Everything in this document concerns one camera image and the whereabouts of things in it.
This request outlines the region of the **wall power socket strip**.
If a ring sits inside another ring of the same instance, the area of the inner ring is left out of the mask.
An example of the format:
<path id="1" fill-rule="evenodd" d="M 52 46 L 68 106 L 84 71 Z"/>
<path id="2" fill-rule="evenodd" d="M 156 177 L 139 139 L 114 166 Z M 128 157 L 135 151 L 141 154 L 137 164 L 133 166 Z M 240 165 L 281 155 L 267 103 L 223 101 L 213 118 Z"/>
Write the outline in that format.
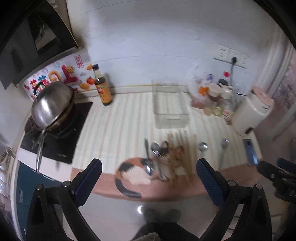
<path id="1" fill-rule="evenodd" d="M 227 48 L 218 44 L 213 46 L 212 57 L 213 59 L 216 59 L 222 62 L 227 62 L 230 64 L 233 63 L 232 59 L 235 57 L 236 58 L 235 65 L 242 68 L 247 68 L 247 63 L 249 60 L 248 55 L 242 54 L 236 50 L 233 50 L 231 48 Z"/>

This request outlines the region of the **orange label plastic bag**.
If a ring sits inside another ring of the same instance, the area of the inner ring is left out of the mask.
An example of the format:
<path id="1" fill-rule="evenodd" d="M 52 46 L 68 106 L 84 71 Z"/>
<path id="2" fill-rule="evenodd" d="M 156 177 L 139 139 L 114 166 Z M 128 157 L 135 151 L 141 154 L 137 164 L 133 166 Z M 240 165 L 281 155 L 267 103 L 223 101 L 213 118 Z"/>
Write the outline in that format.
<path id="1" fill-rule="evenodd" d="M 191 94 L 191 106 L 203 109 L 210 83 L 213 82 L 213 74 L 204 72 L 196 65 L 189 73 L 188 89 Z"/>

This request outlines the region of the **black range hood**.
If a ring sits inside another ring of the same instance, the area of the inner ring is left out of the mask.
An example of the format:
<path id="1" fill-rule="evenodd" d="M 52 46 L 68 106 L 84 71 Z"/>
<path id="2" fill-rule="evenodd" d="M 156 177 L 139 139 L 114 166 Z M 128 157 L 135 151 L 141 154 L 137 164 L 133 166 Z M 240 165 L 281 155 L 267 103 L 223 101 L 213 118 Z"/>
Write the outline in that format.
<path id="1" fill-rule="evenodd" d="M 78 51 L 66 1 L 1 1 L 1 84 L 17 85 Z"/>

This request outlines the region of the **plain wooden chopstick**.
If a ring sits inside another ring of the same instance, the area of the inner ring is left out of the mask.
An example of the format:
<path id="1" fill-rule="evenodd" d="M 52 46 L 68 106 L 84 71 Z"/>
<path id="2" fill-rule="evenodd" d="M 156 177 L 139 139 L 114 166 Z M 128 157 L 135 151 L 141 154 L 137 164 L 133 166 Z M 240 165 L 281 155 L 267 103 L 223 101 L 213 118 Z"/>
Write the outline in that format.
<path id="1" fill-rule="evenodd" d="M 175 156 L 174 156 L 174 145 L 172 142 L 172 137 L 173 135 L 171 133 L 168 133 L 168 163 L 169 163 L 169 168 L 170 168 L 170 184 L 174 188 L 175 183 L 177 180 L 177 174 L 175 173 Z"/>

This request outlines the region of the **small glass jar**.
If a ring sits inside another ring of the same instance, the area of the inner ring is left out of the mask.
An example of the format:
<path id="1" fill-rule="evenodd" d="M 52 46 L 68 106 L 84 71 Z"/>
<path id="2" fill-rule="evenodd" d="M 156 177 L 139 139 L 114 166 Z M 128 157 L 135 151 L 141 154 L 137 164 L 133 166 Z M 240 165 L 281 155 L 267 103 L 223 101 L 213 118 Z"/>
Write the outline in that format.
<path id="1" fill-rule="evenodd" d="M 213 109 L 212 109 L 212 113 L 213 113 L 215 116 L 221 116 L 222 113 L 223 113 L 223 109 L 222 109 L 222 107 L 220 107 L 220 106 L 215 106 L 215 107 L 213 107 Z"/>

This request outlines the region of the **long steel spoon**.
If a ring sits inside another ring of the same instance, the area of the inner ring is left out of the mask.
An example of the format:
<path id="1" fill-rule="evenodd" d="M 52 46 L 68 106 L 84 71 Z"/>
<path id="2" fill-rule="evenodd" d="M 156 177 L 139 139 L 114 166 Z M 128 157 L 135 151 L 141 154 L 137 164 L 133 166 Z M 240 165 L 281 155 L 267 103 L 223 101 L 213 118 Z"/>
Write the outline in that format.
<path id="1" fill-rule="evenodd" d="M 226 152 L 228 146 L 229 146 L 229 139 L 224 138 L 221 141 L 221 154 L 220 154 L 219 166 L 218 166 L 219 170 L 223 166 L 223 160 L 224 160 L 225 152 Z"/>

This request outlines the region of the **wooden chopstick green band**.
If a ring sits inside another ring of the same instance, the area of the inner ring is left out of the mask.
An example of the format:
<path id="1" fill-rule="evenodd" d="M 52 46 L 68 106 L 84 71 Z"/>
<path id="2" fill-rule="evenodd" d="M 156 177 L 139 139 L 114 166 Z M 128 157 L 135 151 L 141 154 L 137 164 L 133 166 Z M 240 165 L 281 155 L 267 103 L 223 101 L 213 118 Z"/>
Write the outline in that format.
<path id="1" fill-rule="evenodd" d="M 187 182 L 190 184 L 192 182 L 192 164 L 191 164 L 191 155 L 190 155 L 190 143 L 189 137 L 186 130 L 184 130 L 184 144 L 185 144 L 185 160 L 184 168 L 186 172 Z"/>

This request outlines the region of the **clear plastic utensil tray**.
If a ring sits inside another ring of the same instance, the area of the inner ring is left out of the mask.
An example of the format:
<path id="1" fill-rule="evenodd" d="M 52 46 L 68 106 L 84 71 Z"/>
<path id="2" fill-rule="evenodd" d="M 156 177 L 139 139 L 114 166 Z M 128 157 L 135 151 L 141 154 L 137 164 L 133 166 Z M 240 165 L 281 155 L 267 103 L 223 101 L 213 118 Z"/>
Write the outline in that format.
<path id="1" fill-rule="evenodd" d="M 185 128 L 190 121 L 183 94 L 185 87 L 173 80 L 152 80 L 152 105 L 157 129 Z"/>

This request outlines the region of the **blue cabinet front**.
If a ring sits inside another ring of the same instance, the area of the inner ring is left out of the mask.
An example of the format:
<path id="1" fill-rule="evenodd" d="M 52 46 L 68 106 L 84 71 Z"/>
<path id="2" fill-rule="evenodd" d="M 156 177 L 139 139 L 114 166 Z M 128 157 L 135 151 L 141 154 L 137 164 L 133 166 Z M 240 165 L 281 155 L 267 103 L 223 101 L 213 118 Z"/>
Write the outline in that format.
<path id="1" fill-rule="evenodd" d="M 61 182 L 41 173 L 37 174 L 34 169 L 20 162 L 16 183 L 16 211 L 23 240 L 26 240 L 29 207 L 38 184 L 56 187 L 60 186 Z"/>

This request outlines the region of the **round steel spoon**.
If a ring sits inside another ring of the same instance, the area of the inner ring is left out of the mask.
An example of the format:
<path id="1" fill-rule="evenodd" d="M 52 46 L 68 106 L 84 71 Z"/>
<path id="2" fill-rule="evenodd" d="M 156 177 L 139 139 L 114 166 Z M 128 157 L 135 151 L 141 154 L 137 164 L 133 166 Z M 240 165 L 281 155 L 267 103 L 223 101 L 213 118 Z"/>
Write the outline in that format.
<path id="1" fill-rule="evenodd" d="M 206 143 L 206 142 L 199 142 L 199 144 L 198 144 L 198 150 L 199 150 L 201 153 L 207 151 L 207 150 L 208 150 L 208 145 L 207 145 L 207 143 Z"/>

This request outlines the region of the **steel wok with lid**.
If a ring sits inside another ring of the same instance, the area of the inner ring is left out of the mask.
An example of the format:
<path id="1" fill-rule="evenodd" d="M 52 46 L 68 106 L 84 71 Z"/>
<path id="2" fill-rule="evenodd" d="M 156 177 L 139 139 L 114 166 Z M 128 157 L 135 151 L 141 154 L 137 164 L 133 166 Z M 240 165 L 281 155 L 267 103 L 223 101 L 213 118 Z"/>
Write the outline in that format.
<path id="1" fill-rule="evenodd" d="M 74 106 L 74 89 L 63 82 L 53 82 L 37 94 L 31 108 L 31 118 L 41 131 L 38 145 L 36 167 L 39 173 L 44 140 L 46 135 L 66 122 Z"/>

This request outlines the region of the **red cap soy bottle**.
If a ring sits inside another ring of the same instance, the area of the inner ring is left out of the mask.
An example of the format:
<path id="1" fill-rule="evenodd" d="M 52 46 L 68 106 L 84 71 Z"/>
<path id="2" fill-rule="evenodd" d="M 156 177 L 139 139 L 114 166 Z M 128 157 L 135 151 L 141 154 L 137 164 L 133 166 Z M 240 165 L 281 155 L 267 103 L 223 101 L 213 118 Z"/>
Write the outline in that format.
<path id="1" fill-rule="evenodd" d="M 223 72 L 223 76 L 218 80 L 218 84 L 222 84 L 223 86 L 229 86 L 230 83 L 230 73 L 227 71 Z"/>

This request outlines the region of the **cat shaped placemat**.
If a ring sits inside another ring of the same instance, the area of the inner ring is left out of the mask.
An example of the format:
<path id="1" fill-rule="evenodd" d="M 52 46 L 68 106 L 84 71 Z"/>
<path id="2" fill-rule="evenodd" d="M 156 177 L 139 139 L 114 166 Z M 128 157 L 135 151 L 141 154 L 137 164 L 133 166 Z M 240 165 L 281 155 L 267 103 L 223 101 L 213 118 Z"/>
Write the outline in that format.
<path id="1" fill-rule="evenodd" d="M 130 185 L 151 185 L 153 180 L 177 181 L 176 169 L 182 167 L 186 181 L 192 180 L 191 167 L 185 160 L 185 151 L 181 145 L 175 146 L 171 141 L 162 141 L 160 145 L 152 143 L 152 157 L 134 157 L 124 160 L 115 173 L 114 181 L 118 191 L 131 198 L 142 198 L 139 192 L 127 189 L 123 181 Z"/>

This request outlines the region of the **colourful wall sticker sheet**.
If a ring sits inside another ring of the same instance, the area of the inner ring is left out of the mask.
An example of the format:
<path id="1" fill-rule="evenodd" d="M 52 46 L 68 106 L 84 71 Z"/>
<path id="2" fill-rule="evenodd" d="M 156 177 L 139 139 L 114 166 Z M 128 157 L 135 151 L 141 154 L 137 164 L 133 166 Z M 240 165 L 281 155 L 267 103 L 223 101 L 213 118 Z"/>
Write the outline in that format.
<path id="1" fill-rule="evenodd" d="M 57 81 L 72 87 L 75 92 L 94 90 L 94 71 L 89 57 L 81 52 L 68 55 L 35 72 L 21 86 L 29 98 L 35 100 L 45 86 Z"/>

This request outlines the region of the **black induction cooktop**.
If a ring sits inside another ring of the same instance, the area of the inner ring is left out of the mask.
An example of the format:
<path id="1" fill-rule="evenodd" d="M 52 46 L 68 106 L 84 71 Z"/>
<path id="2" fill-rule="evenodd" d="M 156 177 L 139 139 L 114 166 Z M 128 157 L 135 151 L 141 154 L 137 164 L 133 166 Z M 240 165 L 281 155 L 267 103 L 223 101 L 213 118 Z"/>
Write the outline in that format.
<path id="1" fill-rule="evenodd" d="M 42 156 L 71 164 L 79 135 L 86 121 L 92 102 L 75 103 L 70 115 L 60 128 L 50 131 L 44 140 Z M 36 144 L 41 131 L 37 129 L 33 118 L 29 118 L 25 126 L 21 148 L 34 154 L 37 153 Z"/>

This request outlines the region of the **white lidded jar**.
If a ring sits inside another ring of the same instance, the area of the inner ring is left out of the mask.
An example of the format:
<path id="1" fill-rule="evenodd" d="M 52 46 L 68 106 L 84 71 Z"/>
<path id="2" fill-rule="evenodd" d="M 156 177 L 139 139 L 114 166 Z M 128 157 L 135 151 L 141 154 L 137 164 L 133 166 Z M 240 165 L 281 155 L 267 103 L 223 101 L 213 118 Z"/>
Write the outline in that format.
<path id="1" fill-rule="evenodd" d="M 208 97 L 211 101 L 213 102 L 217 102 L 220 98 L 222 94 L 222 87 L 217 85 L 217 84 L 213 84 L 210 83 L 208 86 Z"/>

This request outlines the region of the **blue smartphone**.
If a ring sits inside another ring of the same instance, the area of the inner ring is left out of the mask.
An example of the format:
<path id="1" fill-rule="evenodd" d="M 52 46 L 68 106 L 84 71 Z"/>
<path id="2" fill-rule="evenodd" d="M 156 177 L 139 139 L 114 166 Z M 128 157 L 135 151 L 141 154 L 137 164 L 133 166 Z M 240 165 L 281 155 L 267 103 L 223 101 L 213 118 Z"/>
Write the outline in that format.
<path id="1" fill-rule="evenodd" d="M 257 155 L 255 152 L 255 148 L 253 146 L 252 140 L 249 138 L 244 138 L 243 145 L 245 148 L 248 165 L 250 165 L 250 166 L 257 165 L 258 159 L 257 159 Z"/>

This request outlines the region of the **dark sauce bottle yellow label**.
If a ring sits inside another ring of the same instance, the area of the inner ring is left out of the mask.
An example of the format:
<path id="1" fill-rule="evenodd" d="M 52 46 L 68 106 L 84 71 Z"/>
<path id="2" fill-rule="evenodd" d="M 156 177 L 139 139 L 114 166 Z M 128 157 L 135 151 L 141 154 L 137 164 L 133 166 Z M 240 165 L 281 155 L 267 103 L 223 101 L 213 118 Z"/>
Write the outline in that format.
<path id="1" fill-rule="evenodd" d="M 92 66 L 94 84 L 103 105 L 110 105 L 113 101 L 105 76 L 100 72 L 98 64 Z"/>

